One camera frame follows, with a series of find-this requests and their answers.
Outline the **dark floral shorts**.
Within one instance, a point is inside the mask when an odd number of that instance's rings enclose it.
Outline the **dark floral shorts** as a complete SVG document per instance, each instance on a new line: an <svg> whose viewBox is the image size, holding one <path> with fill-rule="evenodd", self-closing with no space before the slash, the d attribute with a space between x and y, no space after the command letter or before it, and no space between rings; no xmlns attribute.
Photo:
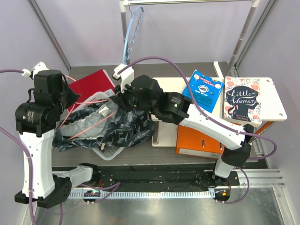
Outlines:
<svg viewBox="0 0 300 225"><path fill-rule="evenodd" d="M118 109L121 113L117 116L117 122L109 129L109 134L112 134L112 142L115 146L136 146L153 136L155 126L149 113L136 109L126 112L119 106ZM78 147L72 145L67 138L62 136L59 131L61 124L62 121L55 129L52 147L57 148L59 152Z"/></svg>

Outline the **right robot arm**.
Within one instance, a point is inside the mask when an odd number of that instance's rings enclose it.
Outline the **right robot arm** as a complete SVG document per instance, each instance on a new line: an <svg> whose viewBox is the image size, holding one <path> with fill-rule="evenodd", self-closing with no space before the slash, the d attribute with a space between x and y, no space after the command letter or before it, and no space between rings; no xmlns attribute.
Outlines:
<svg viewBox="0 0 300 225"><path fill-rule="evenodd" d="M199 111L195 102L178 92L164 92L158 81L146 75L126 78L113 75L121 83L115 86L112 101L129 112L140 110L150 113L160 121L197 130L224 145L216 161L212 181L223 185L233 168L242 166L250 156L251 125L232 124L204 110Z"/></svg>

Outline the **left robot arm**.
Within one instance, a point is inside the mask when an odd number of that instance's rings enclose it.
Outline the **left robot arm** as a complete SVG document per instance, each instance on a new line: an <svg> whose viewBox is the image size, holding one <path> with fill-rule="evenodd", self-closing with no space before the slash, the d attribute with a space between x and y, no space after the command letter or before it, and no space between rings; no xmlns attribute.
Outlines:
<svg viewBox="0 0 300 225"><path fill-rule="evenodd" d="M16 112L16 130L25 147L24 183L15 194L15 202L33 201L49 209L67 200L71 190L83 183L95 187L100 176L98 167L81 163L61 176L52 173L52 142L57 122L65 109L79 98L68 86L59 70L43 69L32 75L34 88L28 92L34 101L21 104Z"/></svg>

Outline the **pink wire hanger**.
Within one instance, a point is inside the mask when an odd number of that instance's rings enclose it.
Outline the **pink wire hanger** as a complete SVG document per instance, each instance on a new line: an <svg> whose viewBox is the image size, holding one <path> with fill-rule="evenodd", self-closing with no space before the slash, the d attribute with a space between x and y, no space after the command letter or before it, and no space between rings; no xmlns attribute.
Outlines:
<svg viewBox="0 0 300 225"><path fill-rule="evenodd" d="M118 106L110 100L114 95L114 84L105 74L98 71L70 84L80 95L71 113L62 120L59 131L67 139L98 138L104 136L108 122L113 119Z"/></svg>

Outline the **light blue hanger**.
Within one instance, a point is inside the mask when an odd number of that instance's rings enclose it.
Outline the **light blue hanger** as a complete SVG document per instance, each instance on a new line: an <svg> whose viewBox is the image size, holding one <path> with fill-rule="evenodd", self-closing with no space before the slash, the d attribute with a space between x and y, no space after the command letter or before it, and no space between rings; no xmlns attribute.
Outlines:
<svg viewBox="0 0 300 225"><path fill-rule="evenodd" d="M139 27L142 23L144 15L143 7L138 7L131 14L129 24L127 26L126 35L124 38L123 54L122 54L122 63L129 64L130 54L133 50L135 44L135 39L137 37Z"/></svg>

